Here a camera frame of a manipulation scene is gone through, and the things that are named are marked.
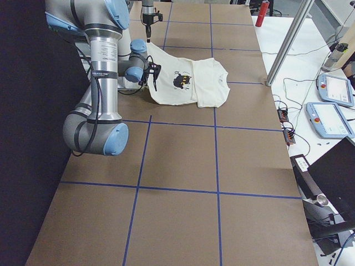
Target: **blue joint cap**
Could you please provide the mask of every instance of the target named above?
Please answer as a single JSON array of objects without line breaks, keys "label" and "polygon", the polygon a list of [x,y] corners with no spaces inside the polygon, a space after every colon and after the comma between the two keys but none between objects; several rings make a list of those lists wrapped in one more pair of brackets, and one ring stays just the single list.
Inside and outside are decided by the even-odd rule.
[{"label": "blue joint cap", "polygon": [[125,72],[125,77],[130,82],[139,82],[143,76],[142,68],[138,66],[132,66]]},{"label": "blue joint cap", "polygon": [[146,42],[142,39],[133,40],[131,42],[131,51],[139,54],[146,52]]},{"label": "blue joint cap", "polygon": [[103,155],[116,156],[123,152],[128,141],[128,127],[125,123],[119,123],[110,133],[107,138]]},{"label": "blue joint cap", "polygon": [[121,29],[129,27],[129,12],[125,0],[105,0],[107,11]]},{"label": "blue joint cap", "polygon": [[79,29],[73,24],[70,24],[69,22],[66,22],[60,18],[57,18],[56,16],[45,12],[45,18],[47,20],[47,24],[53,29],[57,30],[60,32],[66,32],[68,34],[72,35],[79,35],[79,36],[84,36],[85,33],[83,30]]}]

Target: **blue frame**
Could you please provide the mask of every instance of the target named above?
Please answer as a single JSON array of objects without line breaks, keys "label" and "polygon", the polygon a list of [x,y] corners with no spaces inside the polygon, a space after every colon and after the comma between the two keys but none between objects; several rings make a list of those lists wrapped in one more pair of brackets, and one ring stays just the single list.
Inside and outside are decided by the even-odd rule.
[{"label": "blue frame", "polygon": [[[338,134],[328,134],[326,133],[322,121],[315,122],[315,118],[318,117],[317,111],[315,109],[315,105],[317,104],[326,104],[326,105],[332,105],[335,107],[336,112],[338,113],[340,119],[342,120],[344,127],[346,127],[347,131],[349,134],[344,134],[344,135],[338,135]],[[339,105],[337,103],[307,103],[306,105],[306,113],[315,128],[316,132],[322,137],[323,139],[342,139],[346,136],[349,136],[351,138],[355,137],[354,131],[350,127],[348,121],[346,120],[345,116],[341,112]]]},{"label": "blue frame", "polygon": [[[328,86],[326,86],[325,88],[321,87],[323,84],[327,85],[327,79],[326,79],[327,76],[330,78],[334,78],[334,79],[344,80],[347,83],[349,103],[347,103],[346,101],[339,101],[339,100],[328,98]],[[328,74],[322,74],[318,77],[317,84],[318,84],[318,92],[319,92],[319,96],[321,97],[321,100],[337,103],[338,105],[342,105],[345,107],[353,107],[354,106],[354,97],[353,97],[352,90],[351,90],[352,86],[351,86],[350,80],[345,79],[345,78],[339,78],[337,76],[330,76]]]}]

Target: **red cylinder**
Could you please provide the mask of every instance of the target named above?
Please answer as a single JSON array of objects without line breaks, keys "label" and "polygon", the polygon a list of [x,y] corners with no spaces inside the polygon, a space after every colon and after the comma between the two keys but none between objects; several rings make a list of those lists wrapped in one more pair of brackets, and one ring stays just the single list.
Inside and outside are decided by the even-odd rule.
[{"label": "red cylinder", "polygon": [[259,15],[257,16],[257,20],[256,20],[256,23],[255,23],[255,26],[257,27],[261,27],[261,24],[265,18],[265,15],[266,15],[266,12],[267,12],[267,9],[268,9],[268,5],[270,4],[269,1],[262,1],[261,3],[261,8],[260,8],[260,11],[259,11]]}]

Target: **black fabric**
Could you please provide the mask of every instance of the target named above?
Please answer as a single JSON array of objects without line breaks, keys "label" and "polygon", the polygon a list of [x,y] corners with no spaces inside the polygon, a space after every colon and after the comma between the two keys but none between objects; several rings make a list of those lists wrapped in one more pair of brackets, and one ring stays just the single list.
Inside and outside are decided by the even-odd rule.
[{"label": "black fabric", "polygon": [[66,115],[89,83],[79,56],[52,33],[44,1],[0,8],[0,265],[24,265],[70,152]]}]

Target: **black monitor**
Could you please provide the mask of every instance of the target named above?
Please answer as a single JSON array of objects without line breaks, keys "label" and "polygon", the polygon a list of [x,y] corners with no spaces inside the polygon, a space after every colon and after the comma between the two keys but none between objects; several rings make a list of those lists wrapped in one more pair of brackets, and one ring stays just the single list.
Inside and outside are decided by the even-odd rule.
[{"label": "black monitor", "polygon": [[343,138],[308,171],[343,219],[355,220],[355,143]]}]

